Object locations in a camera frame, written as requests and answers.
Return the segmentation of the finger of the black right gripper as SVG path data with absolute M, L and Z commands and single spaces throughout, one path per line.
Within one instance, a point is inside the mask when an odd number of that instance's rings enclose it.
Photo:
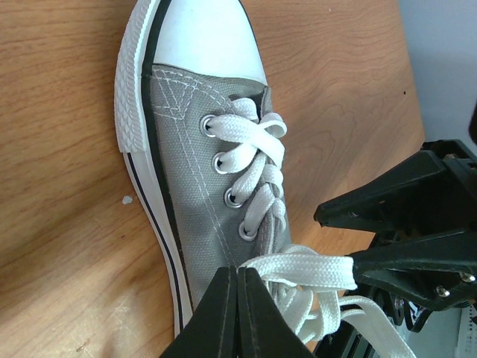
M 375 286 L 431 311 L 476 300 L 476 232 L 454 230 L 350 255 L 357 283 Z
M 458 139 L 421 149 L 364 186 L 320 204 L 323 227 L 374 233 L 476 228 L 476 155 Z

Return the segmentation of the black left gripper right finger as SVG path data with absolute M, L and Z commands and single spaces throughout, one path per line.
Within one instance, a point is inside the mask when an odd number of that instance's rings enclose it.
M 286 324 L 259 273 L 238 270 L 238 357 L 312 357 Z

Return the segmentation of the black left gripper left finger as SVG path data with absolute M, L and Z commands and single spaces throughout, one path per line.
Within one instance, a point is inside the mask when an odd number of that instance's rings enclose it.
M 219 268 L 189 323 L 162 357 L 236 357 L 238 279 L 234 267 Z

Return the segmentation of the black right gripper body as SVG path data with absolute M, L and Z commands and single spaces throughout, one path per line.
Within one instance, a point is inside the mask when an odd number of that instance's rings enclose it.
M 353 274 L 395 324 L 419 332 L 434 312 L 476 304 L 476 156 L 462 141 L 424 143 L 314 218 L 373 233 L 353 254 Z

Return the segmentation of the white shoelace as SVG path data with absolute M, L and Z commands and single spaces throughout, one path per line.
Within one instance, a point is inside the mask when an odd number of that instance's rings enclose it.
M 278 232 L 284 233 L 281 168 L 285 147 L 280 139 L 287 127 L 282 117 L 273 112 L 260 115 L 252 99 L 238 98 L 230 114 L 204 116 L 200 129 L 207 137 L 236 144 L 230 151 L 217 153 L 212 165 L 220 175 L 240 175 L 224 192 L 226 206 L 247 207 L 238 225 L 239 236 L 252 242 L 267 217 L 275 219 Z M 267 250 L 243 266 L 258 271 L 280 314 L 302 342 L 319 342 L 346 322 L 381 357 L 414 356 L 378 304 L 360 295 L 339 296 L 340 291 L 357 287 L 351 257 L 325 256 L 288 244 L 276 252 Z

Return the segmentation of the grey canvas sneaker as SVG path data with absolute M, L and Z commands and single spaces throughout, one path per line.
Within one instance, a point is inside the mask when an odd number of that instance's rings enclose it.
M 219 268 L 291 241 L 282 152 L 230 156 L 227 120 L 277 117 L 243 4 L 138 1 L 117 59 L 114 111 L 119 150 L 165 259 L 179 333 Z

